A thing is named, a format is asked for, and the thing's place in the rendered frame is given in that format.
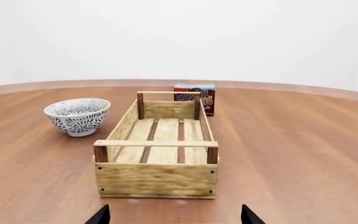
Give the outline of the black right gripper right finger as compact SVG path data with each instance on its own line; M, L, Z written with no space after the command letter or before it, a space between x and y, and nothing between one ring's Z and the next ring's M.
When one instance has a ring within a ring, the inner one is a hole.
M242 205L241 222L242 224L265 224L265 222L245 204Z

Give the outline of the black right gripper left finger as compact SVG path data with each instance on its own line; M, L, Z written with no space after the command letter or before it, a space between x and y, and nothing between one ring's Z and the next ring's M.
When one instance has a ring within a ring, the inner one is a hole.
M110 207L104 205L85 224L110 224Z

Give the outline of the wooden slatted tray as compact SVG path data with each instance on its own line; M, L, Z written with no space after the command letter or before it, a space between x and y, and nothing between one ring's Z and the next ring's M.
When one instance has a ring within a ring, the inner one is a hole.
M100 197L216 198L219 147L201 93L189 93L189 101L144 94L93 145Z

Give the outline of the white black patterned bowl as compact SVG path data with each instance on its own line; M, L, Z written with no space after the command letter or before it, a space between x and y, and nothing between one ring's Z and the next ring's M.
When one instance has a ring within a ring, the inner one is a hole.
M111 106L100 98L75 98L44 108L52 124L69 136L80 138L93 134L105 121Z

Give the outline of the chocolate pudding box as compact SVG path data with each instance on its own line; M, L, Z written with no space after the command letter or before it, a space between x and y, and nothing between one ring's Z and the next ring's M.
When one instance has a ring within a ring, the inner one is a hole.
M200 101L204 106L207 116L213 116L215 111L215 91L214 84L176 84L173 87L176 92L199 92Z

